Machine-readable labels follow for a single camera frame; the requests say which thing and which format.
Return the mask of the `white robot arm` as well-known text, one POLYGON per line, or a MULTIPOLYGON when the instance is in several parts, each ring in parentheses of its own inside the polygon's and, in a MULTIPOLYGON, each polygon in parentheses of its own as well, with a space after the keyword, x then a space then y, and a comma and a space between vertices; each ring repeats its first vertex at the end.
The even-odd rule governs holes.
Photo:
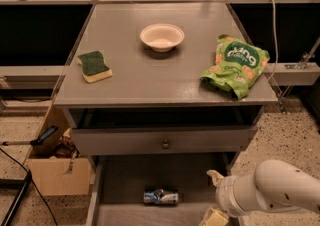
POLYGON ((227 226, 231 218, 255 211, 320 213, 320 181, 287 162, 265 160, 244 176, 222 176, 216 170, 207 175, 217 207, 209 208, 198 226, 227 226))

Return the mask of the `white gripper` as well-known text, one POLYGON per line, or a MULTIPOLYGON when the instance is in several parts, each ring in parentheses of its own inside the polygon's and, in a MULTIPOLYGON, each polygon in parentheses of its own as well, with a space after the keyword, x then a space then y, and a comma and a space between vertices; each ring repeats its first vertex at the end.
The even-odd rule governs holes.
MULTIPOLYGON (((216 170, 207 175, 216 187, 216 202, 230 217, 247 215, 254 204, 254 181, 252 175, 225 177, 216 170)), ((219 209, 209 208, 199 226, 227 226, 229 216, 219 209)))

